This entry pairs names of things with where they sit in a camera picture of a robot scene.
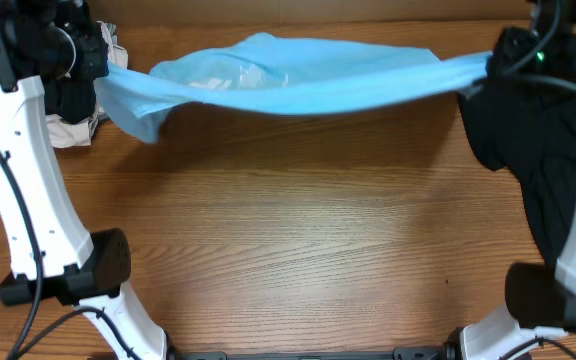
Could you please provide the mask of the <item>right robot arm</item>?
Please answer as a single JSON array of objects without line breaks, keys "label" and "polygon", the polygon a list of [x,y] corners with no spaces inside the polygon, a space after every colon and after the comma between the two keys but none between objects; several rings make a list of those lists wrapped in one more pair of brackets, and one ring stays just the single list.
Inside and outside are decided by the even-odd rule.
[{"label": "right robot arm", "polygon": [[542,260],[513,264],[504,303],[444,357],[525,359],[576,334],[576,1],[539,1],[530,28],[505,28],[458,104],[477,160],[518,180]]}]

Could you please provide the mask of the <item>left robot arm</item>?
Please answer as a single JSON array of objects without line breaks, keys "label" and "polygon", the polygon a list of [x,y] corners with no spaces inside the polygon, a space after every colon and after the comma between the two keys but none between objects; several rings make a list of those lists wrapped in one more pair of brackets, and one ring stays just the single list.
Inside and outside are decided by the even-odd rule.
[{"label": "left robot arm", "polygon": [[0,1],[0,216],[11,259],[0,299],[37,311],[56,298],[118,358],[171,359],[167,333],[130,283],[124,233],[83,226],[49,140],[49,114],[74,121],[94,112],[107,52],[83,1]]}]

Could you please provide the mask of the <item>light blue printed t-shirt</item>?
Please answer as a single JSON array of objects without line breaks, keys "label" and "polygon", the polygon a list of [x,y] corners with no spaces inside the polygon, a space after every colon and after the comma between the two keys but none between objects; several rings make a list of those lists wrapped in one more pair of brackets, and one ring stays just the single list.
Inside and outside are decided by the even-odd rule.
[{"label": "light blue printed t-shirt", "polygon": [[490,55],[441,60],[424,48],[258,33],[147,74],[111,64],[94,89],[118,127],[155,143],[169,112],[186,103],[273,115],[356,112],[465,89],[485,77]]}]

